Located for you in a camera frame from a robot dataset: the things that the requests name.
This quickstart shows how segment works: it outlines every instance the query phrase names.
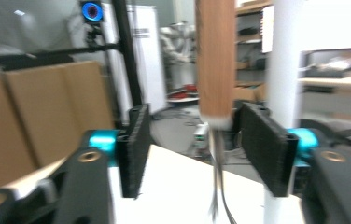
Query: white pipe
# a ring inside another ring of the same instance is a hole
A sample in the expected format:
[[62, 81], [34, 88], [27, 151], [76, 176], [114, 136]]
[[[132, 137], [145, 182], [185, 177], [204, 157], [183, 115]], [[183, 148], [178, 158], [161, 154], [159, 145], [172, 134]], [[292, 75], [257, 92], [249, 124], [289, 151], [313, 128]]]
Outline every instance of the white pipe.
[[[267, 107], [272, 118], [284, 128], [296, 125], [300, 103], [298, 78], [303, 36], [300, 35], [303, 0], [274, 1], [273, 50], [266, 72], [268, 86]], [[265, 192], [265, 224], [293, 223], [288, 220], [288, 198], [274, 198]]]

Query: wooden stick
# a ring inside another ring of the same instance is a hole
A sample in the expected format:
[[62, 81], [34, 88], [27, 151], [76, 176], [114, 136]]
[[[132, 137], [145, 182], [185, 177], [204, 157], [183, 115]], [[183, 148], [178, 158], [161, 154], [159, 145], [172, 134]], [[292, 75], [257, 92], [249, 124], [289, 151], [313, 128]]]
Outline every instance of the wooden stick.
[[196, 0], [197, 67], [202, 120], [224, 130], [232, 123], [235, 77], [234, 0]]

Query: gray floor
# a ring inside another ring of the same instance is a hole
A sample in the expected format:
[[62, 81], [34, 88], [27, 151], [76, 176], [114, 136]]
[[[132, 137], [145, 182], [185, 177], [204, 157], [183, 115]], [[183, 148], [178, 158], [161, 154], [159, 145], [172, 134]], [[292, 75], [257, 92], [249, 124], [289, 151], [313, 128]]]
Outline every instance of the gray floor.
[[[199, 123], [197, 105], [177, 107], [159, 113], [151, 123], [151, 131], [159, 146], [193, 158], [193, 133]], [[225, 153], [224, 170], [260, 181], [241, 149]]]

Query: white pole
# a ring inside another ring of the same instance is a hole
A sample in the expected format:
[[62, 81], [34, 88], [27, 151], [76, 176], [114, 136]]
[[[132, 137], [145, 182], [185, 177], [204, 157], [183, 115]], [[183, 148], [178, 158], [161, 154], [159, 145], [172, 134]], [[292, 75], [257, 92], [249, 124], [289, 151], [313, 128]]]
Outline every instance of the white pole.
[[[274, 39], [266, 74], [267, 107], [272, 110], [272, 118], [284, 128], [295, 127], [299, 115], [302, 7], [303, 0], [274, 0]], [[289, 200], [274, 198], [265, 191], [264, 223], [293, 223], [288, 219]]]

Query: floor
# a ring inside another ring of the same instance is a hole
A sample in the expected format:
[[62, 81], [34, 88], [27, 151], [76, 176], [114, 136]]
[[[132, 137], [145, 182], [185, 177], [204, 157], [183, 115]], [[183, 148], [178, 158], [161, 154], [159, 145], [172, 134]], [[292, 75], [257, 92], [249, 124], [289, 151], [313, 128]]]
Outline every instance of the floor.
[[[158, 113], [151, 123], [151, 131], [159, 146], [193, 158], [196, 155], [193, 134], [200, 123], [197, 105], [178, 105]], [[240, 148], [225, 152], [224, 170], [260, 181]]]

